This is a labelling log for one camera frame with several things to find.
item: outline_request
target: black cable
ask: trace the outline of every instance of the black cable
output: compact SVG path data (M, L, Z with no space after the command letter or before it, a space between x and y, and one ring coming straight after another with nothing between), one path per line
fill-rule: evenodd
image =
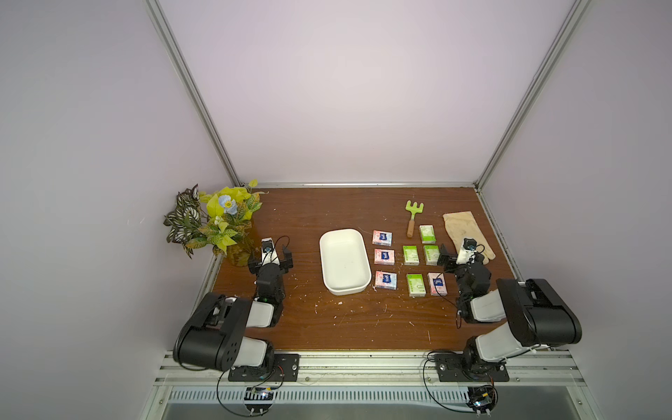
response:
M224 410L228 411L229 413L231 413L231 414L233 414L233 415L235 415L235 416L238 416L238 417L248 417L248 418L249 418L249 417L261 417L261 416L263 416L264 414L268 413L268 410L266 410L266 411L264 411L264 412L261 413L261 414L255 414L255 415L253 415L252 413L248 413L247 415L244 415L244 414L234 413L233 411L231 411L231 410L229 410L228 408L226 408L226 407L224 406L224 404L222 404L222 400L219 399L219 382L222 380L222 376L224 376L224 373L225 373L225 372L222 372L222 374L219 376L219 379L217 380L217 386L215 387L215 394L217 395L217 402L219 403L219 405L222 406L222 408L223 408Z
M276 372L276 369L273 368L273 370L271 371L271 374L269 376L267 376L266 379L263 380L263 382L261 384L257 384L255 386L252 386L252 388L257 388L258 386L264 385L275 374L275 372Z
M281 378L281 380L280 380L280 385L278 385L278 386L275 387L275 388L271 388L272 390L280 389L280 387L282 386L282 384L285 383L285 371L282 369L281 366L276 366L276 367L277 367L278 369L280 369L280 372L282 372L282 376L280 376L280 378ZM258 384L258 385L255 385L255 386L250 387L250 389L251 389L251 390L254 390L255 388L257 388L257 387L259 387L259 386L265 384L271 377L273 377L273 374L274 374L275 372L276 372L276 368L273 368L273 370L271 371L271 374L268 376L268 378L266 378L261 384ZM226 408L226 407L224 406L224 404L222 404L222 400L220 400L220 398L219 398L219 382L222 380L222 377L224 376L224 373L225 373L225 372L222 372L222 374L219 376L219 379L217 380L217 387L215 388L215 392L216 392L216 394L217 394L217 401L219 402L219 405L221 405L222 408L223 408L224 410L226 410L226 411L228 411L229 413L231 413L231 414L233 414L233 415L236 415L236 416L238 416L238 417L261 417L261 416L263 416L264 414L268 413L268 410L266 410L266 411L264 411L264 412L261 413L261 414L253 415L252 413L249 413L248 415L244 415L244 414L234 413L233 411L231 411L231 410L229 410L228 408Z
M438 293L438 296L441 296L441 298L442 298L443 300L445 300L446 302L450 303L452 306L455 307L455 311L456 311L456 312L455 312L455 327L456 327L457 329L462 328L462 317L460 316L460 309L458 308L457 304L454 304L453 302L451 302L450 300L448 300L448 299L446 298L446 295L445 295L445 294L440 294L439 292L437 292L437 293Z
M278 241L279 241L280 239L282 239L282 238L287 238L287 244L285 245L285 248L288 247L288 246L290 246L291 239L289 238L289 236L287 236L287 235L282 235L280 238L277 238L277 239L276 239L276 243L273 244L273 251L276 250L276 245L278 244ZM275 261L275 260L278 260L278 261L280 260L280 258L278 257L278 253L277 253L277 252L276 252L276 257L273 258L273 259L271 259L271 262L273 262L273 261Z
M452 409L450 407L446 407L445 405L439 403L439 401L436 398L434 398L434 396L429 391L429 388L427 387L427 381L425 381L425 367L427 366L427 362L431 362L431 360L429 359L429 355L427 355L427 359L425 360L425 363L422 365L422 383L423 385L425 385L425 390L427 390L427 394L429 394L431 399L433 399L435 403L445 408L446 410L454 411L455 413L473 414L474 413L473 411L461 411Z

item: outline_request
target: potted plant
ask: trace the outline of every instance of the potted plant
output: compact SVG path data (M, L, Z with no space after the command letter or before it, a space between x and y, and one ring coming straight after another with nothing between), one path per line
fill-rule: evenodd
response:
M252 192L256 186L254 179L245 187L206 194L196 184L178 193L175 209L163 221L170 226L166 241L182 245L189 258L194 249L212 245L215 255L227 256L233 265L247 265L254 249L252 215L261 208L261 193Z

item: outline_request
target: beige cloth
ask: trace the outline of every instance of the beige cloth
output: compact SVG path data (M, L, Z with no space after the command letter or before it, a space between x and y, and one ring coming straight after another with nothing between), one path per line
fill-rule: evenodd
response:
M444 222L446 223L446 232L448 232L448 236L453 240L455 249L457 249L458 252L460 251L464 238L473 238L476 239L478 244L483 244L485 246L485 251L483 251L483 255L485 256L485 260L483 261L484 264L487 264L491 259L495 258L493 249L488 245L488 241L486 241L478 228L478 224L471 212L446 213L444 214Z

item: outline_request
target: wooden table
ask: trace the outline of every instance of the wooden table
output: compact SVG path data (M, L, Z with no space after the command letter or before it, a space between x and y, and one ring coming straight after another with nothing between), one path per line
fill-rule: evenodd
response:
M276 349L451 349L462 350L473 335L487 333L499 326L462 323L456 328L455 308L443 298L429 295L427 273L437 272L428 265L403 265L403 245L417 245L424 263L417 226L434 225L437 245L445 243L455 251L444 228L444 213L471 211L478 226L496 254L488 265L497 278L513 278L495 234L476 193L470 188L296 188L273 189L261 196L263 206L255 213L255 226L262 237L291 238L294 268L284 276L287 297L284 312L272 329L248 329L246 336L267 339ZM406 238L410 214L406 201L425 204L416 215L416 231ZM397 273L397 289L374 289L335 296L325 287L320 263L320 237L329 230L354 228L364 237L372 273L376 270ZM373 230L392 232L394 267L374 265ZM409 297L406 274L420 273L425 279L427 296ZM448 298L458 295L454 276L446 274ZM252 297L254 276L247 267L232 267L227 261L217 276L214 292L229 296Z

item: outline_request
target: blue flower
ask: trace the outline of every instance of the blue flower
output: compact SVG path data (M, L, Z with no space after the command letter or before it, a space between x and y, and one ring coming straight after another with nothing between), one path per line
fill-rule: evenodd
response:
M231 196L219 197L219 205L224 208L224 211L229 214L236 214L238 212L238 203L231 199Z

